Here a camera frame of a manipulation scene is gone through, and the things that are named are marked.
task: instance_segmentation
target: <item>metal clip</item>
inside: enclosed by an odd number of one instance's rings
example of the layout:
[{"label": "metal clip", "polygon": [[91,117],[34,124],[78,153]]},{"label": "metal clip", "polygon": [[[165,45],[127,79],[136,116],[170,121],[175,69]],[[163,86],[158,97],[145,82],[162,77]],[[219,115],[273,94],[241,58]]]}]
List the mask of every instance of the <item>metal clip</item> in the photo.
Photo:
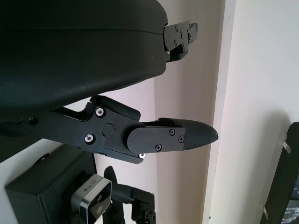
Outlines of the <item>metal clip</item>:
[{"label": "metal clip", "polygon": [[288,154],[291,153],[291,147],[286,143],[286,141],[283,141],[282,146],[285,148],[285,150],[288,152]]},{"label": "metal clip", "polygon": [[268,219],[269,219],[269,216],[268,216],[268,213],[267,213],[267,210],[266,210],[266,207],[265,207],[265,206],[263,207],[263,213],[265,214],[265,217],[266,217],[266,219],[268,220]]}]

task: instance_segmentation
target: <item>screw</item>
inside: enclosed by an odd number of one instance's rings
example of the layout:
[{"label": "screw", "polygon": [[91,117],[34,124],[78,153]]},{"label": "screw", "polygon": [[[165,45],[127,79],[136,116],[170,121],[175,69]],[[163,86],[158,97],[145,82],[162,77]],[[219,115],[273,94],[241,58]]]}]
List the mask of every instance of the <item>screw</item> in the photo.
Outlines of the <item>screw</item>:
[{"label": "screw", "polygon": [[176,133],[176,131],[174,129],[170,129],[169,134],[170,136],[173,136]]},{"label": "screw", "polygon": [[28,118],[28,124],[29,125],[37,125],[37,123],[38,123],[37,117],[30,117],[30,118]]},{"label": "screw", "polygon": [[102,117],[104,115],[104,109],[103,108],[98,108],[96,111],[95,111],[95,114],[98,116],[98,117]]},{"label": "screw", "polygon": [[94,142],[94,136],[92,134],[88,134],[84,138],[86,144],[92,144]]},{"label": "screw", "polygon": [[145,157],[145,154],[144,154],[144,153],[139,154],[139,158],[140,158],[140,159],[143,159],[144,157]]},{"label": "screw", "polygon": [[178,138],[178,141],[179,141],[180,143],[183,143],[183,141],[184,141],[184,137],[183,137],[183,136],[180,136],[180,137]]},{"label": "screw", "polygon": [[157,152],[160,152],[161,149],[162,149],[162,145],[161,145],[161,144],[156,145],[156,151],[157,151]]}]

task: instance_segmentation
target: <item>hex bolt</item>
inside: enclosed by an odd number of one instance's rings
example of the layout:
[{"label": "hex bolt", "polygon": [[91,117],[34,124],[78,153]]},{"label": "hex bolt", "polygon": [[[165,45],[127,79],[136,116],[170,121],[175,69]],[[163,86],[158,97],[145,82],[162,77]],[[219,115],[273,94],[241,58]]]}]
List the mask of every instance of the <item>hex bolt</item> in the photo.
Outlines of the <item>hex bolt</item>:
[{"label": "hex bolt", "polygon": [[144,157],[145,157],[145,154],[144,154],[144,153],[139,154],[139,158],[140,158],[140,159],[143,159]]},{"label": "hex bolt", "polygon": [[179,141],[180,143],[183,143],[183,142],[184,142],[184,137],[183,137],[183,136],[180,136],[180,137],[178,138],[178,141]]},{"label": "hex bolt", "polygon": [[98,117],[102,117],[104,115],[104,109],[103,108],[98,108],[96,111],[95,111],[95,114],[98,116]]},{"label": "hex bolt", "polygon": [[84,141],[86,144],[90,145],[90,144],[94,143],[95,137],[92,134],[88,134],[85,136]]}]

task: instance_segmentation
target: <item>silver screw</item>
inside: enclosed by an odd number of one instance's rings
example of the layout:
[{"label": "silver screw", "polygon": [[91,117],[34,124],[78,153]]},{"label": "silver screw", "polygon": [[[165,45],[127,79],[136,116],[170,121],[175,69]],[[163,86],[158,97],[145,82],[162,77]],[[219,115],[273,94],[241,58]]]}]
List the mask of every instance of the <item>silver screw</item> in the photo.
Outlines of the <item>silver screw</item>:
[{"label": "silver screw", "polygon": [[96,111],[95,111],[95,114],[98,116],[98,117],[101,117],[104,115],[104,109],[103,108],[98,108]]},{"label": "silver screw", "polygon": [[170,129],[169,134],[170,136],[173,136],[176,133],[176,131],[174,129]]},{"label": "silver screw", "polygon": [[93,141],[93,135],[92,134],[86,135],[84,140],[85,140],[86,143],[92,142]]},{"label": "silver screw", "polygon": [[162,149],[162,145],[161,145],[161,144],[156,145],[156,151],[157,151],[157,152],[160,152],[161,149]]},{"label": "silver screw", "polygon": [[179,141],[180,143],[183,143],[183,142],[184,142],[184,137],[183,137],[183,136],[180,136],[180,137],[178,138],[178,141]]},{"label": "silver screw", "polygon": [[145,154],[144,154],[144,153],[139,154],[139,158],[140,158],[140,159],[143,159],[144,157],[145,157]]}]

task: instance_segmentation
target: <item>black box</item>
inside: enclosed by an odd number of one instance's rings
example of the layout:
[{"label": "black box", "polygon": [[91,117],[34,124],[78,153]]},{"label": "black box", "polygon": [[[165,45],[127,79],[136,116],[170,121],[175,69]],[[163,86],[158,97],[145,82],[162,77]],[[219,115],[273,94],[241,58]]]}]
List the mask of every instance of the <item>black box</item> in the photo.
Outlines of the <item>black box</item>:
[{"label": "black box", "polygon": [[6,186],[18,223],[67,223],[72,193],[93,174],[92,153],[60,147]]}]

